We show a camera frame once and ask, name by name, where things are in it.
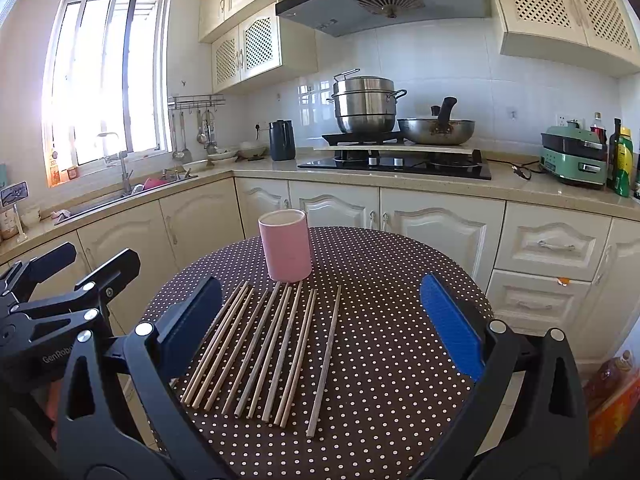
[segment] pink cup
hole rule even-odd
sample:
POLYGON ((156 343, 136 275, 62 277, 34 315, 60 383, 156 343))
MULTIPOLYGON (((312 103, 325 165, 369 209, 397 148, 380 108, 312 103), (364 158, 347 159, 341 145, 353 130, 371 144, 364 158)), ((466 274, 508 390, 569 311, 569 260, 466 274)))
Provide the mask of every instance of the pink cup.
POLYGON ((306 213, 281 209, 258 218, 264 257, 274 282, 299 282, 311 274, 311 247, 306 213))

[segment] frying pan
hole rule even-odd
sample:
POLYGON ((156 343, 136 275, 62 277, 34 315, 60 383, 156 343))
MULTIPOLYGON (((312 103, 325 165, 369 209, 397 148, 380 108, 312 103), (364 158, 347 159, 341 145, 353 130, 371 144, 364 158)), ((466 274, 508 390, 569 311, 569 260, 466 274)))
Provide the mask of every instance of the frying pan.
POLYGON ((474 134, 476 122, 451 120, 451 111, 457 102, 455 97, 445 97, 441 107, 431 107, 436 119, 398 119, 398 127, 405 139, 417 144, 457 146, 467 142, 474 134))

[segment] chopstick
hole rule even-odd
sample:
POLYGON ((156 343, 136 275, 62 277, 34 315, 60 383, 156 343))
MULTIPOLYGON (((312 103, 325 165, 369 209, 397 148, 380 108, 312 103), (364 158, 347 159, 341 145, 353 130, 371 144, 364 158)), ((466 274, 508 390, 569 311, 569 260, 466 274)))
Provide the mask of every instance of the chopstick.
POLYGON ((264 356, 267 353, 269 341, 271 341, 271 335, 273 334, 273 330, 276 327, 276 323, 278 322, 280 309, 282 308, 282 305, 284 303, 285 296, 286 296, 286 289, 282 291, 282 296, 280 297, 280 302, 278 303, 276 313, 273 315, 273 319, 271 320, 269 329, 267 330, 267 333, 264 336, 264 342, 262 343, 262 348, 260 348, 258 357, 255 360, 254 367, 251 370, 251 375, 249 375, 249 380, 246 382, 244 386, 244 390, 242 391, 242 395, 240 396, 240 402, 238 402, 238 405, 236 406, 236 410, 234 412, 236 416, 242 415, 242 412, 244 411, 244 407, 246 406, 246 402, 249 398, 249 394, 251 394, 252 387, 254 386, 255 381, 258 378, 258 375, 260 374, 260 365, 262 364, 264 356))
POLYGON ((309 291, 308 300, 306 300, 305 317, 302 320, 302 325, 300 325, 300 335, 298 336, 298 343, 296 344, 296 352, 293 354, 293 361, 291 362, 291 370, 289 371, 287 384, 284 387, 284 392, 282 393, 282 398, 280 399, 278 412, 276 413, 276 418, 274 420, 277 425, 280 424, 282 415, 284 414, 284 410, 287 407, 287 402, 289 401, 289 392, 291 391, 291 385, 293 384, 293 377, 296 375, 296 368, 298 367, 298 359, 300 357, 300 349, 302 348, 302 341, 305 336, 306 320, 309 316, 309 311, 311 310, 311 301, 313 300, 313 296, 314 290, 312 289, 309 291))
POLYGON ((246 372, 246 369, 249 367, 249 363, 251 362, 251 355, 254 353, 255 346, 258 344, 258 339, 260 339, 260 334, 262 333, 264 324, 267 322, 267 318, 269 317, 269 312, 271 311, 273 302, 276 300, 278 291, 280 290, 280 285, 281 283, 277 282, 276 287, 273 289, 273 292, 271 293, 271 297, 269 298, 267 307, 264 309, 264 312, 262 313, 262 317, 260 318, 258 326, 255 329, 254 336, 251 338, 251 342, 249 343, 249 348, 246 350, 246 353, 244 354, 244 358, 242 359, 242 365, 240 367, 240 371, 238 372, 238 375, 234 380, 234 385, 231 387, 231 392, 226 398, 224 408, 222 408, 222 413, 225 413, 225 414, 228 413, 228 410, 231 407, 231 403, 233 402, 234 397, 238 392, 238 388, 240 386, 242 378, 244 377, 244 373, 246 372))
POLYGON ((185 404, 189 404, 191 402, 191 399, 193 399, 193 396, 195 395, 198 387, 200 386, 200 380, 202 379, 204 372, 207 370, 209 363, 213 359, 213 354, 215 354, 216 349, 220 344, 220 341, 222 341, 223 334, 226 332, 226 329, 228 328, 229 323, 231 323, 233 315, 238 309, 238 306, 242 303, 242 300, 244 300, 244 295, 248 287, 249 287, 249 282, 245 282, 242 288, 240 289, 240 292, 238 292, 238 295, 234 299, 233 303, 227 309, 227 312, 225 314, 225 319, 222 320, 222 323, 216 330, 216 333, 214 334, 213 339, 209 343, 209 346, 207 346, 207 351, 204 354, 202 361, 200 362, 202 366, 200 367, 200 370, 198 371, 196 377, 194 378, 191 388, 187 391, 187 394, 183 399, 183 402, 185 404))
POLYGON ((280 312, 278 313, 278 322, 276 323, 275 330, 273 334, 271 334, 271 340, 269 341, 269 348, 267 349, 267 353, 264 356, 264 361, 262 362, 262 370, 260 371, 260 376, 258 377, 258 383, 256 384, 254 396, 251 399, 251 406, 249 407, 248 418, 252 418, 255 413, 255 409, 258 406, 258 399, 260 398, 260 391, 262 390, 262 385, 264 384, 264 379, 267 376, 267 372, 269 371, 269 363, 271 362, 271 355, 273 355, 273 349, 278 342, 278 334, 280 333, 280 326, 282 325, 282 320, 284 319, 284 315, 287 311, 287 303, 289 303, 289 297, 291 295, 292 288, 290 286, 287 287, 287 293, 285 294, 284 301, 282 302, 282 306, 280 307, 280 312))
POLYGON ((329 329, 329 337, 326 340, 324 360, 322 360, 322 372, 320 373, 318 389, 316 390, 316 400, 314 400, 314 406, 311 410, 311 418, 309 418, 309 425, 306 428, 307 438, 313 438, 316 434, 316 426, 318 425, 320 416, 320 406, 322 405, 322 397, 324 397, 324 385, 326 383, 327 374, 329 373, 329 364, 331 363, 331 350, 334 346, 335 327, 338 324, 338 307, 340 306, 341 290, 342 286, 338 285, 338 292, 335 295, 334 315, 331 318, 331 328, 329 329))
POLYGON ((276 362, 275 370, 271 376, 271 386, 269 387, 269 395, 267 396, 267 402, 264 405, 264 411, 262 412, 262 421, 268 422, 271 416, 271 408, 273 407, 273 401, 276 398, 278 392, 278 381, 280 380, 280 373, 282 372, 282 365, 284 359, 287 357, 287 349, 289 348, 289 337, 291 335, 291 329, 293 328, 293 322, 296 319, 296 312, 298 310, 298 302, 300 301, 300 293, 302 292, 302 282, 298 283, 298 290, 296 291, 296 297, 293 300, 293 306, 289 314, 289 322, 287 323, 287 329, 282 337, 282 344, 280 346, 280 354, 278 355, 278 361, 276 362))
POLYGON ((311 300, 311 308, 309 309, 309 315, 306 319, 305 326, 305 336, 302 341, 302 346, 300 347, 300 353, 298 355, 298 360, 296 361, 296 373, 293 377, 293 382, 291 383, 291 388, 289 390, 289 397, 287 398, 287 405, 282 413, 282 419, 280 420, 280 427, 284 428, 287 425, 287 419, 289 418, 289 413, 291 412, 291 407, 293 405, 293 399, 296 395, 296 387, 298 386, 298 379, 300 378, 300 370, 302 368, 302 363, 305 358, 305 350, 306 350, 306 341, 309 336, 309 330, 311 329, 311 322, 314 317, 314 307, 316 306, 316 297, 318 296, 318 290, 315 288, 313 290, 313 299, 311 300))
MULTIPOLYGON (((207 334, 204 336, 203 340, 206 340, 207 337, 209 337, 209 335, 211 334, 212 330, 216 327, 216 325, 226 316, 226 310, 228 309, 229 305, 231 305, 234 302, 234 300, 236 298, 236 294, 239 294, 239 291, 241 290, 241 288, 244 289, 247 286, 249 286, 249 282, 248 281, 244 282, 244 285, 242 283, 238 283, 238 286, 236 286, 236 289, 231 293, 231 296, 226 298, 225 304, 222 306, 222 308, 216 314, 216 317, 213 320, 213 323, 211 323, 211 326, 209 327, 209 329, 207 330, 207 334)), ((200 374, 200 371, 202 370, 202 367, 204 366, 204 359, 207 357, 207 353, 209 353, 209 349, 213 345, 213 342, 215 341, 215 339, 216 339, 216 337, 214 336, 214 338, 209 342, 209 345, 207 346, 207 349, 202 354, 202 359, 200 360, 200 362, 198 362, 198 366, 196 367, 193 375, 191 376, 191 379, 189 380, 189 383, 187 384, 187 387, 186 387, 184 393, 182 394, 182 397, 180 398, 180 402, 188 404, 189 401, 191 400, 191 397, 193 397, 193 393, 191 395, 189 395, 189 392, 192 389, 194 389, 193 385, 197 381, 200 381, 200 378, 202 376, 200 374)))
POLYGON ((225 355, 226 348, 228 348, 229 343, 231 343, 231 339, 233 338, 234 334, 236 333, 236 329, 238 328, 238 325, 240 324, 240 321, 242 320, 242 316, 244 315, 244 311, 246 310, 247 306, 249 305, 249 302, 251 301, 251 297, 254 294, 254 291, 255 291, 255 287, 252 288, 249 291, 249 294, 247 295, 246 299, 244 300, 244 303, 242 304, 242 308, 238 311, 238 315, 236 316, 236 319, 234 320, 234 323, 231 326, 231 329, 226 334, 225 341, 222 343, 222 346, 220 347, 220 350, 218 351, 218 355, 216 356, 216 360, 213 361, 213 366, 211 367, 211 370, 209 370, 209 373, 207 374, 207 377, 204 379, 204 383, 202 384, 202 387, 200 388, 200 391, 198 392, 198 395, 196 396, 195 400, 193 401, 193 404, 191 405, 193 408, 198 408, 200 406, 200 403, 202 402, 202 399, 204 398, 204 395, 207 393, 207 388, 211 384, 211 380, 213 379, 213 376, 218 371, 218 367, 220 366, 220 362, 222 361, 222 359, 223 359, 223 357, 225 355))
POLYGON ((234 365, 234 361, 236 360, 236 357, 238 357, 238 354, 240 353, 242 345, 244 344, 244 340, 246 339, 246 336, 249 333, 249 330, 251 330, 251 327, 254 324, 255 318, 258 317, 258 313, 260 312, 262 305, 267 299, 268 293, 269 293, 268 289, 264 291, 264 294, 260 298, 258 305, 255 307, 254 311, 251 314, 251 317, 249 318, 249 321, 244 327, 244 330, 242 330, 242 334, 240 335, 240 339, 236 343, 236 347, 234 348, 234 351, 231 353, 231 356, 226 362, 225 368, 222 370, 222 374, 220 375, 220 378, 218 378, 218 382, 213 387, 213 391, 209 396, 209 399, 207 399, 207 403, 204 405, 205 410, 207 411, 210 410, 211 406, 215 402, 216 397, 218 396, 220 389, 222 388, 222 385, 225 383, 226 377, 228 376, 229 371, 231 370, 231 367, 234 365))

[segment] black kettle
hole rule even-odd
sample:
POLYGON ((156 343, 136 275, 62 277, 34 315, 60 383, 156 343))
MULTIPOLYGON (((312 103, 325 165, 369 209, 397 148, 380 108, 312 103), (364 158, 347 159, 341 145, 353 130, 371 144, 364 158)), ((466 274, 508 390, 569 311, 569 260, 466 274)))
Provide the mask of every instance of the black kettle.
POLYGON ((278 120, 269 123, 269 146, 272 160, 296 158, 296 142, 291 121, 278 120))

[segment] round table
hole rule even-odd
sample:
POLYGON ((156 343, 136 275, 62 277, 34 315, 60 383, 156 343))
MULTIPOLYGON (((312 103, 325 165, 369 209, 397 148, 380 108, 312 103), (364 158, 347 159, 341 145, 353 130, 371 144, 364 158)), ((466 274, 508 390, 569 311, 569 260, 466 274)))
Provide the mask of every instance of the round table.
MULTIPOLYGON (((306 297, 312 288, 317 288, 312 328, 287 427, 281 429, 258 418, 262 415, 280 342, 271 359, 254 418, 221 413, 250 337, 212 409, 186 410, 203 437, 240 478, 404 478, 446 431, 474 386, 471 378, 461 374, 450 360, 420 303, 422 278, 436 271, 446 281, 454 299, 473 302, 485 318, 492 316, 491 307, 459 265, 410 238, 368 229, 319 227, 310 229, 310 240, 313 271, 303 282, 305 301, 301 299, 298 307, 272 410, 273 420, 287 381, 306 297), (305 431, 340 284, 342 301, 320 421, 315 437, 308 439, 305 431)), ((187 298, 202 277, 210 275, 220 280, 225 298, 245 280, 256 287, 251 305, 226 351, 224 364, 258 298, 267 288, 274 287, 259 237, 204 256, 178 273, 158 292, 143 320, 157 320, 171 304, 187 298)), ((272 308, 262 338, 275 311, 272 308)), ((178 396, 184 392, 207 343, 186 375, 174 384, 178 396)), ((254 359, 261 345, 262 340, 254 351, 254 359)), ((236 392, 238 399, 250 369, 236 392)))

